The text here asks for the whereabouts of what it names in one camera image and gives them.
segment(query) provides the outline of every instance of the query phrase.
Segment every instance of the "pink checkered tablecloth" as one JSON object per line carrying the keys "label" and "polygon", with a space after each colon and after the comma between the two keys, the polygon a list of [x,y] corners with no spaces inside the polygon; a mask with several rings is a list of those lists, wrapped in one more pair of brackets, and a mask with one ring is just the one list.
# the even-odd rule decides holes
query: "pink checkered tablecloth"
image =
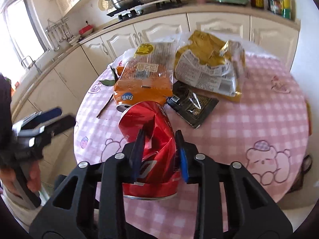
{"label": "pink checkered tablecloth", "polygon": [[[198,129],[169,106],[165,110],[173,129],[181,129],[185,141],[196,144],[200,153],[216,162],[241,162],[278,202],[293,184],[305,155],[309,129],[305,98],[280,61],[251,56],[246,57],[246,64],[241,102],[220,101]],[[109,68],[93,83],[77,114],[74,152],[78,163],[103,162],[121,152],[126,143],[117,126],[121,113],[114,101],[96,118],[113,92],[113,87],[99,83],[104,79],[112,79]],[[223,195],[227,230],[225,204]],[[171,199],[124,199],[124,206],[127,222],[157,238],[193,238],[197,185],[181,181]]]}

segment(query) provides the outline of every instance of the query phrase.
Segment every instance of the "gas stove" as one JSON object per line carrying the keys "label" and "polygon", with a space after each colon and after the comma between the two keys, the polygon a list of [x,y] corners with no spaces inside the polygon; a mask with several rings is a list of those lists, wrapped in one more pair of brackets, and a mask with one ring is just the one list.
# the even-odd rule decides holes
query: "gas stove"
{"label": "gas stove", "polygon": [[110,17],[117,15],[119,22],[122,22],[148,13],[178,8],[184,6],[185,4],[186,3],[183,3],[181,0],[158,0],[147,4],[138,5],[133,8],[121,8],[107,15]]}

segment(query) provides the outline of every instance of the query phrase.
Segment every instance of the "green bottle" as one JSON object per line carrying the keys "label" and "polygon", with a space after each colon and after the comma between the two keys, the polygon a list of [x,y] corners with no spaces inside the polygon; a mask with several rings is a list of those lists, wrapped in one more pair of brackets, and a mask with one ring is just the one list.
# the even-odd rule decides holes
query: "green bottle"
{"label": "green bottle", "polygon": [[286,19],[291,19],[291,0],[281,0],[281,14]]}

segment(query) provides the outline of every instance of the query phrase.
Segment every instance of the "person's sleeve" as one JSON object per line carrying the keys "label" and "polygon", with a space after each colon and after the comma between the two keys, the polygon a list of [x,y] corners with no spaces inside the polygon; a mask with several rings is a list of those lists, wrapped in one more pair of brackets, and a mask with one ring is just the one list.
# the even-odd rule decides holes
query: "person's sleeve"
{"label": "person's sleeve", "polygon": [[3,187],[2,199],[4,203],[7,205],[11,214],[15,217],[19,224],[28,232],[29,226],[41,210],[42,206],[36,208],[35,210],[27,208],[25,201],[22,198],[12,194],[10,191],[8,191],[6,187]]}

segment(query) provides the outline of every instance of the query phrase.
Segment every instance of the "red object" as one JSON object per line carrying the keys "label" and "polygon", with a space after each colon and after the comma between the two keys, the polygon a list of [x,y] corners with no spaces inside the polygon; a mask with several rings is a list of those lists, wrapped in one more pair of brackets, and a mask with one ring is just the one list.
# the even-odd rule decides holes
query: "red object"
{"label": "red object", "polygon": [[84,28],[79,30],[79,34],[82,35],[83,33],[87,32],[88,30],[92,29],[93,26],[92,25],[87,25]]}
{"label": "red object", "polygon": [[180,179],[179,157],[164,108],[152,101],[137,103],[123,113],[119,128],[129,143],[136,140],[141,128],[146,133],[140,176],[135,184],[123,184],[124,194],[140,198],[175,194]]}

